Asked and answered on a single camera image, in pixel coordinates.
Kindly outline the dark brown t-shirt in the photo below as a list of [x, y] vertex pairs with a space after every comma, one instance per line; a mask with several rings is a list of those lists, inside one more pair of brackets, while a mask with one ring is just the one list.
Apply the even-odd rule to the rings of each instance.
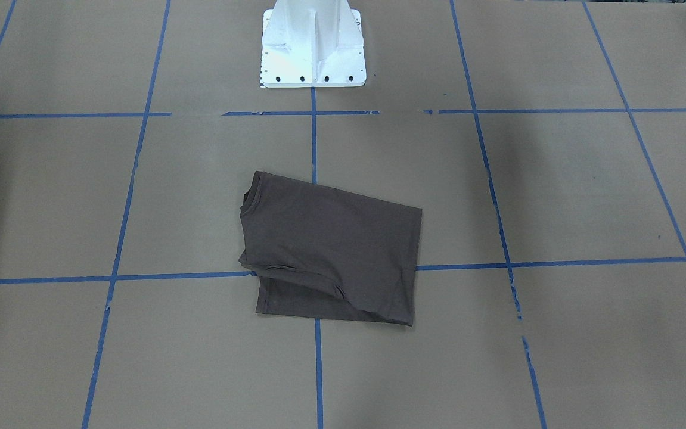
[[240, 206], [239, 261], [256, 312], [411, 327], [423, 212], [257, 171]]

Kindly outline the brown paper table cover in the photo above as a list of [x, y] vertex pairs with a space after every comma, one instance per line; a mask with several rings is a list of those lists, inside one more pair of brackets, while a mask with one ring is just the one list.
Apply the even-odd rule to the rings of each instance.
[[[686, 2], [0, 1], [0, 428], [686, 428]], [[421, 207], [413, 328], [255, 313], [254, 171]]]

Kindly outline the white pedestal column base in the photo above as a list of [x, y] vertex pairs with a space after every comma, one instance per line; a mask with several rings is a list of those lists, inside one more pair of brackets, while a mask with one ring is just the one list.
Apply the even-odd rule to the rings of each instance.
[[277, 1], [263, 12], [259, 85], [355, 88], [367, 82], [360, 11], [348, 1]]

